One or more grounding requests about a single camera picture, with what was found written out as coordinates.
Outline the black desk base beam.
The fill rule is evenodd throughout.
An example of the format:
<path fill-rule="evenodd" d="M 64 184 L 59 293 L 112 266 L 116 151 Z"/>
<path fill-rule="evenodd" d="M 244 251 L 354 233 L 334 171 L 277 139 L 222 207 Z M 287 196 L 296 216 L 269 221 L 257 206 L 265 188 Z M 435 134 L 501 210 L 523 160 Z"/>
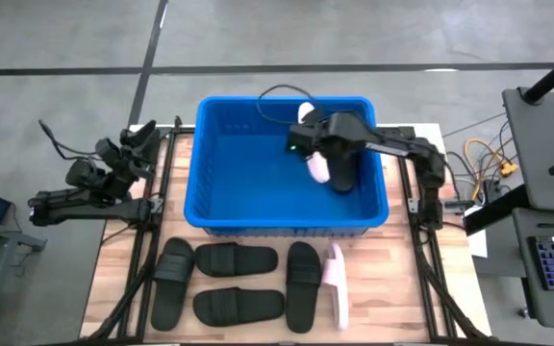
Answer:
<path fill-rule="evenodd" d="M 464 217 L 464 228 L 467 235 L 473 235 L 487 226 L 509 216 L 515 208 L 530 207 L 525 185 L 520 185 L 490 202 L 479 210 L 473 211 Z"/>

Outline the black rubber slide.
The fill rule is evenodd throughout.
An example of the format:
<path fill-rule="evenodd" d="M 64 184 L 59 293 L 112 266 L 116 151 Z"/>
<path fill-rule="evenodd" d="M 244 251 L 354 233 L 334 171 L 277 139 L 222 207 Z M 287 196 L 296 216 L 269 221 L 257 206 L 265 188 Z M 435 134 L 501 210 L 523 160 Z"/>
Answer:
<path fill-rule="evenodd" d="M 329 185 L 337 193 L 348 193 L 358 180 L 357 150 L 348 151 L 335 158 L 328 159 L 330 173 Z"/>
<path fill-rule="evenodd" d="M 194 250 L 180 237 L 170 238 L 155 266 L 156 283 L 151 325 L 160 332 L 173 330 L 182 315 L 195 267 Z"/>
<path fill-rule="evenodd" d="M 236 242 L 204 244 L 195 249 L 194 255 L 198 269 L 216 278 L 269 273 L 278 265 L 273 248 Z"/>
<path fill-rule="evenodd" d="M 210 327 L 232 327 L 279 318 L 285 296 L 272 289 L 228 287 L 198 293 L 192 302 L 194 314 Z"/>
<path fill-rule="evenodd" d="M 311 330 L 315 321 L 317 293 L 321 285 L 321 264 L 313 246 L 297 241 L 288 252 L 286 320 L 297 334 Z"/>

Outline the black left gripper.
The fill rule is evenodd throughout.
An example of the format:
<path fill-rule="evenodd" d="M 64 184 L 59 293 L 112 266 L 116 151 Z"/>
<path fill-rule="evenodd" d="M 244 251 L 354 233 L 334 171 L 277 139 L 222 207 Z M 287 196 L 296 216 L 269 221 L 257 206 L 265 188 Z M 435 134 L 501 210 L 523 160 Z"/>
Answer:
<path fill-rule="evenodd" d="M 121 144 L 130 147 L 141 146 L 156 132 L 156 121 L 150 120 L 136 131 L 124 129 L 121 131 Z M 153 178 L 160 144 L 153 143 L 134 149 L 133 162 L 107 137 L 96 142 L 96 155 L 112 170 L 112 173 L 121 179 Z"/>

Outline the dark grey computer desk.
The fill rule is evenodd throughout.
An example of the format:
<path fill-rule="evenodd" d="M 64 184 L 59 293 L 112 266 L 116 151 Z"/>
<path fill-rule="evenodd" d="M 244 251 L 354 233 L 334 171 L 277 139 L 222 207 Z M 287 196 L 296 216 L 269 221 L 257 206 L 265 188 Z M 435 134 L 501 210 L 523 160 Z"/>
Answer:
<path fill-rule="evenodd" d="M 502 92 L 529 204 L 554 210 L 554 92 L 530 105 L 517 89 Z"/>

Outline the blue plastic bin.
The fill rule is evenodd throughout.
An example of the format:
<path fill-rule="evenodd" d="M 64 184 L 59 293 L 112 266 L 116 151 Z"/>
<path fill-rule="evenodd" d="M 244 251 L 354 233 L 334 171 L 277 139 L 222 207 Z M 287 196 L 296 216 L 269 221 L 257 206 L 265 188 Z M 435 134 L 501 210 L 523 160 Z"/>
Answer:
<path fill-rule="evenodd" d="M 286 148 L 303 96 L 211 96 L 197 109 L 184 216 L 215 236 L 354 237 L 389 217 L 382 160 L 361 153 L 348 193 Z"/>

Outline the dark grey keyboard shelf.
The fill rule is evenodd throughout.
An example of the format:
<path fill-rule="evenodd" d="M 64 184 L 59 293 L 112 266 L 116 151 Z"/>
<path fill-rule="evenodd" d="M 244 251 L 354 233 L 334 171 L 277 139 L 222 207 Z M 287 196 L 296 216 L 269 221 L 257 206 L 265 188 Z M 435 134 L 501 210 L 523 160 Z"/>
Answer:
<path fill-rule="evenodd" d="M 554 328 L 554 291 L 543 289 L 527 243 L 530 236 L 554 236 L 554 212 L 515 209 L 513 221 L 525 271 L 528 311 L 541 325 Z"/>

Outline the white paper sheet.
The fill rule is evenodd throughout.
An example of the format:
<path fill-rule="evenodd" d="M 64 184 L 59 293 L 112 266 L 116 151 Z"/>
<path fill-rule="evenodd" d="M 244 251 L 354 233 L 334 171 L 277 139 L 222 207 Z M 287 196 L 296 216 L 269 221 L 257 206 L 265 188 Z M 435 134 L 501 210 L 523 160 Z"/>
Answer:
<path fill-rule="evenodd" d="M 481 208 L 482 208 L 481 206 L 473 206 L 465 210 L 464 215 L 462 217 L 464 222 L 467 216 L 474 213 L 475 211 L 480 210 Z M 487 234 L 485 229 L 479 232 L 476 232 L 473 235 L 469 235 L 467 237 L 467 243 L 469 247 L 469 252 L 473 257 L 484 258 L 484 259 L 488 257 L 488 243 L 487 243 Z"/>

